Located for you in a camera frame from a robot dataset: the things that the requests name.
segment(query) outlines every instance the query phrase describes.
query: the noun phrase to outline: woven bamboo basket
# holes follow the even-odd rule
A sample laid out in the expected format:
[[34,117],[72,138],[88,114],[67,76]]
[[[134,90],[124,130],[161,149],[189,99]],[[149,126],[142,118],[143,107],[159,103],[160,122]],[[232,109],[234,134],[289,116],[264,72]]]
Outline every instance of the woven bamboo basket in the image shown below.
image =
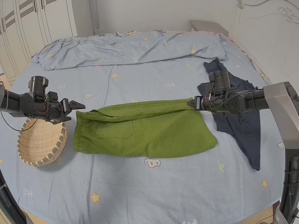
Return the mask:
[[[21,130],[28,129],[35,119],[27,119]],[[65,146],[66,125],[38,119],[32,128],[18,134],[17,150],[21,160],[31,166],[43,166],[56,160]]]

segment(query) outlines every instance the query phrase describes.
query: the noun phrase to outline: nightstand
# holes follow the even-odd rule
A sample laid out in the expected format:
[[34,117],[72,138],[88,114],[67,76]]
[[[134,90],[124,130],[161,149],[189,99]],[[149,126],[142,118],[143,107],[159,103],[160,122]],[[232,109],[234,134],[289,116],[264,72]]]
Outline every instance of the nightstand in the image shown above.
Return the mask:
[[214,33],[222,33],[223,35],[228,35],[228,31],[226,31],[222,26],[218,23],[211,21],[198,21],[198,20],[189,20],[191,23],[191,31],[206,31],[206,32],[214,32]]

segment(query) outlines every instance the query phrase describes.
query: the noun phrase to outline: mattress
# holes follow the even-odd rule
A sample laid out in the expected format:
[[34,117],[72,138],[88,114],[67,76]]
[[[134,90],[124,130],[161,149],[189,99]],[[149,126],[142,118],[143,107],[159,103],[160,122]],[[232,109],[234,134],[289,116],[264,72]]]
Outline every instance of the mattress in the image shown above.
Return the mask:
[[[220,39],[235,76],[259,88],[267,85],[251,61],[227,38]],[[32,62],[11,87],[28,92],[32,76],[49,79],[46,91],[85,104],[86,109],[150,100],[187,99],[208,82],[204,62],[186,56],[130,65],[84,66],[44,70]],[[253,170],[229,134],[218,132],[213,116],[201,111],[218,144],[180,157],[119,157],[84,154],[72,148],[76,114],[66,122],[68,138],[57,161],[24,164],[17,154],[18,132],[0,119],[0,165],[17,203],[53,224],[60,223],[237,223],[278,201],[284,178],[284,148],[270,110],[260,111],[260,171]],[[26,118],[3,114],[13,128]]]

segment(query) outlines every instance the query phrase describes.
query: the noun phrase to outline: pants pocket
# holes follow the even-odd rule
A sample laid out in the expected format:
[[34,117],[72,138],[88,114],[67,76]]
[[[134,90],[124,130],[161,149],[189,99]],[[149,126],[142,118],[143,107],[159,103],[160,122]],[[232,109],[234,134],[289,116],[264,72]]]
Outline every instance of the pants pocket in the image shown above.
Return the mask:
[[97,126],[97,138],[129,138],[133,135],[133,121],[102,122]]

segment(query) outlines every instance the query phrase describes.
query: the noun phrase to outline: green pants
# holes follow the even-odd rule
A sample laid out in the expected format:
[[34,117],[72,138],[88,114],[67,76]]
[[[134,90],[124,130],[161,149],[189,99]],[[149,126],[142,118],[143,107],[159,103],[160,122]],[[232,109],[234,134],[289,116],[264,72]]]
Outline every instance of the green pants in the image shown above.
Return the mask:
[[173,158],[217,144],[199,111],[187,101],[161,100],[77,111],[73,148],[93,154]]

